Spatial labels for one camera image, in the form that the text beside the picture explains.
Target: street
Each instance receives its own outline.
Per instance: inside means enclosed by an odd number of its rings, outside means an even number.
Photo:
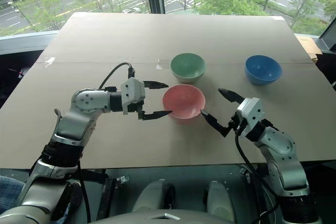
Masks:
[[[61,23],[65,23],[66,20],[69,18],[69,16],[72,14],[73,11],[79,10],[79,11],[87,11],[87,12],[95,12],[98,11],[97,9],[80,9],[78,7],[78,0],[61,0],[61,3],[59,3],[59,8],[61,9],[61,12],[57,15],[58,17],[62,17],[63,20]],[[85,0],[87,3],[95,2],[96,0]],[[294,10],[295,7],[292,5],[292,3],[295,0],[270,0],[271,2],[279,5],[280,7],[283,7],[287,10]],[[183,4],[180,3],[180,0],[164,0],[165,3],[165,11],[166,13],[171,13],[178,10],[183,10]],[[119,3],[122,6],[122,9],[126,8],[134,8],[134,7],[140,7],[144,8],[144,2],[143,0],[119,0]],[[194,5],[194,0],[187,0],[187,7],[192,8]],[[324,5],[321,3],[317,3],[317,11],[314,15],[310,15],[311,17],[316,17],[324,21],[328,21],[329,18],[324,15]],[[103,10],[106,9],[106,11],[109,11],[109,6],[103,5]],[[35,11],[33,6],[25,6],[21,9],[22,13],[25,16],[29,17],[29,14]],[[51,27],[46,27],[43,30],[49,30]],[[11,29],[13,31],[23,29],[25,33],[33,31],[30,27],[30,24],[28,21],[22,16],[22,14],[12,8],[6,8],[0,10],[0,29],[6,30]]]

